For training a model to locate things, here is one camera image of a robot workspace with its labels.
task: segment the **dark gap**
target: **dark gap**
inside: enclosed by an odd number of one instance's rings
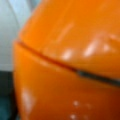
[[[9,101],[9,107],[4,107],[3,109],[9,109],[10,116],[8,120],[16,120],[18,115],[14,86],[13,86],[13,73],[8,71],[0,71],[0,98],[4,98]]]
[[[110,85],[114,85],[116,87],[120,87],[120,80],[118,79],[111,79],[108,77],[103,77],[103,76],[99,76],[96,74],[92,74],[92,73],[80,71],[80,70],[77,71],[77,74],[81,77],[89,78],[91,80],[96,80],[96,81],[104,82]]]
[[[103,76],[99,76],[99,75],[96,75],[96,74],[93,74],[93,73],[90,73],[90,72],[75,69],[75,68],[73,68],[71,66],[62,64],[59,61],[51,60],[50,58],[42,55],[41,53],[38,53],[38,52],[34,51],[32,48],[24,45],[21,41],[19,41],[18,44],[20,44],[23,48],[26,48],[27,50],[31,51],[35,55],[40,56],[43,59],[45,59],[45,60],[47,60],[47,61],[49,61],[51,63],[54,63],[56,65],[59,65],[59,66],[65,68],[65,69],[73,71],[75,74],[77,74],[77,75],[79,75],[81,77],[90,78],[91,80],[96,80],[96,81],[99,81],[99,82],[104,82],[104,83],[109,84],[109,85],[120,87],[120,80],[118,80],[118,79],[112,79],[112,78],[108,78],[108,77],[103,77]]]

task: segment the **white background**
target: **white background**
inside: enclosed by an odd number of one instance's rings
[[[0,0],[0,71],[12,71],[12,43],[40,0]]]

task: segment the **orange helmet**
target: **orange helmet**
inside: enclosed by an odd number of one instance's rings
[[[43,0],[18,39],[22,120],[120,120],[120,1]]]

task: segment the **orange object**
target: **orange object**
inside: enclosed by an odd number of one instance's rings
[[[119,6],[42,1],[14,44],[22,120],[120,120]]]

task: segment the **orange plastic surface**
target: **orange plastic surface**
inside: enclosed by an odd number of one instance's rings
[[[67,66],[120,78],[119,0],[43,0],[19,38]]]
[[[19,43],[15,89],[21,120],[120,120],[120,89],[77,76]]]

